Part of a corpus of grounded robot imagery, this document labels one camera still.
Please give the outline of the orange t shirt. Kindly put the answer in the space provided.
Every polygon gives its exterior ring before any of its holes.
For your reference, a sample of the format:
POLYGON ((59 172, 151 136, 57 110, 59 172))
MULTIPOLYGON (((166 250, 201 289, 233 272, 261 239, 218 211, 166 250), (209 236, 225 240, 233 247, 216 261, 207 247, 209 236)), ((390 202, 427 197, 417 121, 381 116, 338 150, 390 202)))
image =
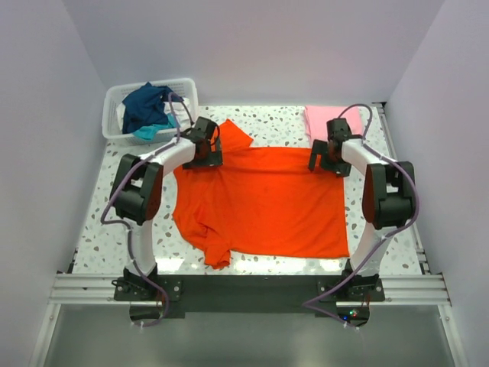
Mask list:
POLYGON ((206 265, 232 252, 298 258, 348 256, 344 183, 308 168, 308 148, 252 146, 232 121, 221 126, 223 164, 177 168, 173 219, 206 265))

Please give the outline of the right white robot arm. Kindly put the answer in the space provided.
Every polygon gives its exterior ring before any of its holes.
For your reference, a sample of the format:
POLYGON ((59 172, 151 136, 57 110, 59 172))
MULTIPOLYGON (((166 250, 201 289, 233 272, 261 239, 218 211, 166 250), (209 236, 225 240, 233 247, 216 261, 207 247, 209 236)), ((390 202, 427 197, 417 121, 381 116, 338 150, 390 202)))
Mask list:
POLYGON ((358 247, 345 266, 343 279, 334 287, 305 302, 324 300, 341 291, 349 300, 358 300, 368 290, 366 280, 378 278, 381 260, 393 237, 408 229, 419 215, 414 167, 409 161, 394 161, 355 135, 344 118, 326 123, 328 140, 315 140, 308 168, 316 166, 338 177, 347 177, 352 168, 364 176, 361 201, 366 221, 358 247))

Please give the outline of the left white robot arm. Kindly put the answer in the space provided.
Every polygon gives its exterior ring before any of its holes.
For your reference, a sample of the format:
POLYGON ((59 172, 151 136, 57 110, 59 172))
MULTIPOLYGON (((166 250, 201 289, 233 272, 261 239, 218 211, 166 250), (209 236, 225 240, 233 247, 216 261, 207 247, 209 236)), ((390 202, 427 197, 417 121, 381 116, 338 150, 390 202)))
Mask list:
POLYGON ((153 220, 163 196, 164 178, 177 168, 193 169, 222 165, 220 127, 199 117, 189 128, 178 130, 165 145, 143 155, 125 154, 115 175, 104 225, 121 224, 127 232, 128 263, 112 284, 116 301, 159 301, 167 306, 170 295, 158 275, 153 249, 153 220))

